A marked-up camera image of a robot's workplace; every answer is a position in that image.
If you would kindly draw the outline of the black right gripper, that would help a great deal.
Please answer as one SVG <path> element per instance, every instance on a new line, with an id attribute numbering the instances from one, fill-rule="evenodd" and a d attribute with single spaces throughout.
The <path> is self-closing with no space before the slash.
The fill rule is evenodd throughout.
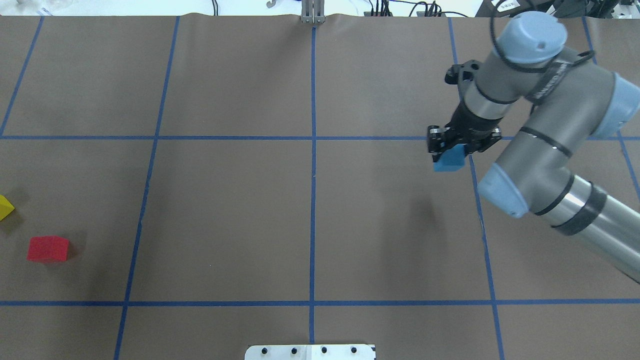
<path id="1" fill-rule="evenodd" d="M 465 155 L 484 153 L 502 139 L 498 119 L 486 119 L 474 114 L 464 102 L 457 105 L 445 126 L 429 125 L 426 130 L 427 150 L 436 164 L 455 145 L 465 146 Z"/>

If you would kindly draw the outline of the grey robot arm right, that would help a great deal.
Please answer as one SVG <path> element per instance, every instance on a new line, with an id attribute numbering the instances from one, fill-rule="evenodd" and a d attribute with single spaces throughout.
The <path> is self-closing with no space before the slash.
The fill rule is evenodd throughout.
<path id="1" fill-rule="evenodd" d="M 445 74 L 460 97 L 450 121 L 430 125 L 435 171 L 457 171 L 466 157 L 503 137 L 499 123 L 524 99 L 530 114 L 478 182 L 478 194 L 505 214 L 534 214 L 634 281 L 639 280 L 639 213 L 585 180 L 567 162 L 589 138 L 613 136 L 639 112 L 639 87 L 594 63 L 594 50 L 566 46 L 554 16 L 525 11 L 496 34 L 487 59 L 453 64 Z"/>

